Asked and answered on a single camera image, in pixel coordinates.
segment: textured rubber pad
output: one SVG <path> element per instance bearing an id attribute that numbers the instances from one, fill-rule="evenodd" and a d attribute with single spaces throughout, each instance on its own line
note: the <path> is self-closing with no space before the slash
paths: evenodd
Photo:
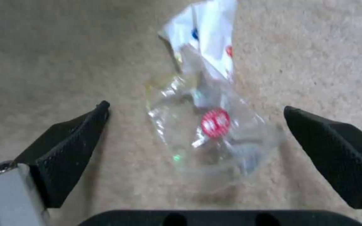
<path id="1" fill-rule="evenodd" d="M 30 172 L 47 208 L 59 208 L 86 168 L 109 117 L 110 104 L 50 127 L 15 160 Z"/>
<path id="2" fill-rule="evenodd" d="M 79 226 L 362 226 L 327 211 L 312 210 L 113 210 Z"/>
<path id="3" fill-rule="evenodd" d="M 355 209 L 362 209 L 362 131 L 287 106 L 287 125 L 332 187 Z"/>

